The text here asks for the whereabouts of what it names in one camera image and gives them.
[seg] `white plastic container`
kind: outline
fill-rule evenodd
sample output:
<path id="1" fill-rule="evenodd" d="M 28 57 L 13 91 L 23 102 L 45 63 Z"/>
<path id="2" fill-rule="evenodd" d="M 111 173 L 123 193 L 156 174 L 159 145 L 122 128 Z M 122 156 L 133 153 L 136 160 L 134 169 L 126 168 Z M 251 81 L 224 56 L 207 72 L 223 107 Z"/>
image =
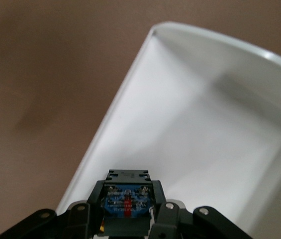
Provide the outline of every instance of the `white plastic container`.
<path id="1" fill-rule="evenodd" d="M 150 31 L 58 209 L 109 169 L 148 169 L 166 197 L 251 232 L 281 183 L 281 57 L 201 28 Z"/>

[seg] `curved white edge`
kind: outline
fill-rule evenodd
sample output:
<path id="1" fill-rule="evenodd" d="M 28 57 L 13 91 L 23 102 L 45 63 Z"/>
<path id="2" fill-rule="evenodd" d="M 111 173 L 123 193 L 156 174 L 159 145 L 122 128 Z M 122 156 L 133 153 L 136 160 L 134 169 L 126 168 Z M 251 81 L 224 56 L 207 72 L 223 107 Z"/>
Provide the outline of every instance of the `curved white edge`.
<path id="1" fill-rule="evenodd" d="M 263 57 L 263 58 L 269 60 L 270 62 L 273 62 L 273 63 L 281 66 L 281 56 L 278 56 L 277 54 L 267 51 L 261 47 L 252 45 L 250 43 L 244 42 L 242 40 L 238 40 L 236 38 L 233 38 L 233 37 L 221 34 L 221 33 L 217 33 L 217 32 L 211 31 L 211 30 L 206 30 L 206 29 L 196 27 L 196 26 L 191 26 L 188 24 L 176 23 L 176 22 L 162 22 L 162 23 L 158 23 L 158 24 L 154 25 L 151 28 L 151 30 L 149 31 L 143 45 L 140 48 L 140 51 L 138 52 L 134 62 L 132 63 L 131 68 L 129 69 L 126 77 L 124 78 L 116 96 L 114 97 L 108 111 L 106 112 L 106 114 L 104 116 L 104 119 L 102 120 L 93 140 L 91 141 L 91 143 L 88 147 L 88 150 L 83 157 L 83 160 L 80 162 L 68 188 L 66 189 L 65 194 L 56 209 L 57 214 L 63 213 L 65 211 L 65 208 L 67 208 L 67 206 L 70 204 L 69 202 L 67 202 L 67 200 L 71 194 L 72 188 L 76 184 L 76 182 L 79 180 L 79 176 L 80 176 L 83 168 L 87 167 L 89 164 L 89 161 L 84 160 L 84 159 L 89 158 L 90 155 L 93 153 L 94 148 L 98 142 L 98 139 L 101 137 L 106 123 L 110 119 L 113 111 L 115 110 L 115 107 L 117 106 L 117 102 L 121 98 L 121 95 L 124 92 L 124 89 L 128 85 L 129 80 L 131 79 L 131 75 L 135 71 L 135 69 L 138 65 L 139 59 L 143 55 L 143 53 L 148 45 L 148 42 L 150 41 L 151 37 L 155 34 L 155 32 L 159 29 L 167 29 L 170 31 L 182 31 L 182 32 L 191 33 L 193 35 L 204 36 L 206 38 L 213 39 L 213 40 L 222 42 L 224 44 L 231 45 L 236 48 L 242 49 L 244 51 L 253 53 L 255 55 L 258 55 L 260 57 Z"/>

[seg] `blue circuit board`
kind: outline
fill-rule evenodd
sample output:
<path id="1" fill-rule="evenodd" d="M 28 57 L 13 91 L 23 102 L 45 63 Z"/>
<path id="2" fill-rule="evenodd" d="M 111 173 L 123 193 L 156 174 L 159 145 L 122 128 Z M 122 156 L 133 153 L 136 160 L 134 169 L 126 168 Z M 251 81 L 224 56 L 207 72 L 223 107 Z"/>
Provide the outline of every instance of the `blue circuit board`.
<path id="1" fill-rule="evenodd" d="M 137 218 L 149 212 L 150 188 L 145 185 L 117 184 L 106 186 L 104 209 L 107 216 Z"/>

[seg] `brown surface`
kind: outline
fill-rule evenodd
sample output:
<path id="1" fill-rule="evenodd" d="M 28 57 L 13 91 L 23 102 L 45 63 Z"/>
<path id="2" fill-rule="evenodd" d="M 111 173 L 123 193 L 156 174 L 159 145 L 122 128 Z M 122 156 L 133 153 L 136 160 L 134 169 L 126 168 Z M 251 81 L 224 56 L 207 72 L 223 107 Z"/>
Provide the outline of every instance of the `brown surface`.
<path id="1" fill-rule="evenodd" d="M 169 20 L 281 55 L 281 1 L 0 1 L 0 233 L 57 207 L 150 27 Z"/>

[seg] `brown floor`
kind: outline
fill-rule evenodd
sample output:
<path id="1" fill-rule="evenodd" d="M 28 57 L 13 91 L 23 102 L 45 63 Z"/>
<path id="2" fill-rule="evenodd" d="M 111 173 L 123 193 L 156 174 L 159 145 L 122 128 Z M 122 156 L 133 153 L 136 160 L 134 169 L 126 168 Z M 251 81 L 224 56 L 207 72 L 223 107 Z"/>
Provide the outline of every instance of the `brown floor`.
<path id="1" fill-rule="evenodd" d="M 57 207 L 150 27 L 170 20 L 281 55 L 277 0 L 0 0 L 0 233 Z"/>

